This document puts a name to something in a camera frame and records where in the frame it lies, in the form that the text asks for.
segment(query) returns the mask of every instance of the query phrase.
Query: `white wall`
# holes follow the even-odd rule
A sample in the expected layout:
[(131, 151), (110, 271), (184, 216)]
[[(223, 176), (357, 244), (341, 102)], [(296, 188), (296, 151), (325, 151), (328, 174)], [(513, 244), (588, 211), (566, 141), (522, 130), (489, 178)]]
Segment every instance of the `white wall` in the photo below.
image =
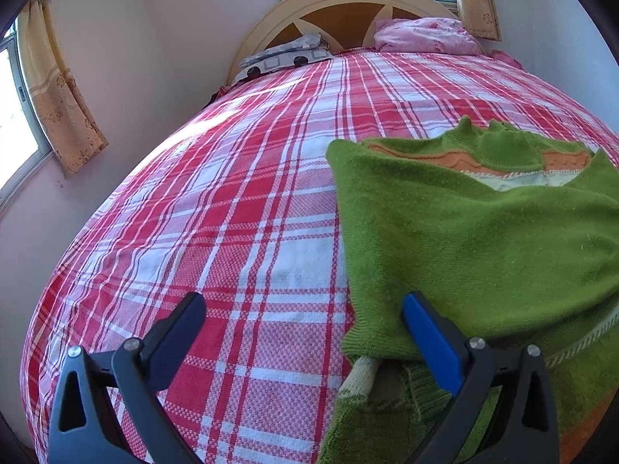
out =
[(197, 111), (225, 83), (250, 30), (278, 0), (146, 0), (157, 31)]
[(19, 362), (44, 285), (99, 204), (193, 114), (143, 0), (52, 0), (52, 9), (67, 64), (109, 147), (68, 180), (50, 159), (0, 217), (0, 409), (23, 441)]
[(495, 0), (502, 49), (619, 131), (619, 66), (578, 0)]

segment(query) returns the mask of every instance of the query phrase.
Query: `cream headboard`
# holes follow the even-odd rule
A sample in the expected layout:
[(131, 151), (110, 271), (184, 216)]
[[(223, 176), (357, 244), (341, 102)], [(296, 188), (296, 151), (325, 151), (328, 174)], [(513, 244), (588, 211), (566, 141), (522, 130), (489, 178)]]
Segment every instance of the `cream headboard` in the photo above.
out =
[(374, 46), (375, 21), (420, 17), (455, 18), (434, 0), (283, 0), (247, 35), (228, 73), (228, 85), (245, 57), (318, 31), (333, 53)]

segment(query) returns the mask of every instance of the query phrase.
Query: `curtain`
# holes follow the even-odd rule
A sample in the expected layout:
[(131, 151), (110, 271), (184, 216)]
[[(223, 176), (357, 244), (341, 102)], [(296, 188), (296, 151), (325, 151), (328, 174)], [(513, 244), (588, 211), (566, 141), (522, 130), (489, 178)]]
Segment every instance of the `curtain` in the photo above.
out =
[(30, 0), (17, 18), (24, 79), (41, 127), (67, 175), (108, 145), (66, 67), (51, 26), (49, 0)]
[(458, 0), (458, 10), (469, 33), (478, 38), (501, 41), (494, 0)]

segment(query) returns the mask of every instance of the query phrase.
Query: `screw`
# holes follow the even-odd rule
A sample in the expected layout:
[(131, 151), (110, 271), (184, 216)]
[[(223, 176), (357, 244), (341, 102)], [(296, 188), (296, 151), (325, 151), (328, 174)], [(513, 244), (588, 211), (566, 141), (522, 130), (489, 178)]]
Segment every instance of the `screw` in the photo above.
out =
[(69, 356), (70, 358), (76, 358), (80, 354), (82, 354), (82, 348), (79, 345), (69, 347), (69, 350), (67, 351), (67, 356)]
[(474, 336), (469, 340), (469, 346), (471, 349), (481, 351), (486, 346), (486, 341), (481, 336)]
[(529, 356), (533, 356), (534, 358), (539, 357), (540, 354), (542, 354), (542, 351), (540, 350), (540, 348), (537, 345), (529, 345), (527, 347), (527, 352)]
[(128, 338), (127, 340), (125, 340), (125, 342), (123, 343), (123, 347), (125, 348), (126, 351), (137, 351), (140, 348), (140, 345), (142, 344), (142, 341), (139, 338), (136, 338), (135, 336), (132, 338)]

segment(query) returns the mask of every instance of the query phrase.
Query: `bed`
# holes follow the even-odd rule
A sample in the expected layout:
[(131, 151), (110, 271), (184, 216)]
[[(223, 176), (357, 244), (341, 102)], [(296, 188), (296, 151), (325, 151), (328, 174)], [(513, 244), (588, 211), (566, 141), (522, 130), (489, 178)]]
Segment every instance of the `bed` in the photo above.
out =
[[(619, 165), (617, 134), (533, 75), (483, 56), (367, 48), (377, 19), (420, 16), (452, 15), (433, 0), (284, 0), (250, 32), (228, 80), (241, 58), (308, 31), (335, 60), (230, 89), (89, 219), (24, 347), (22, 397), (41, 463), (67, 349), (144, 336), (188, 291), (207, 300), (206, 324), (159, 393), (183, 437), (205, 462), (315, 462), (350, 370), (339, 343), (354, 320), (324, 157), (333, 139), (432, 138), (468, 115), (603, 147)], [(112, 399), (134, 453), (148, 459)]]

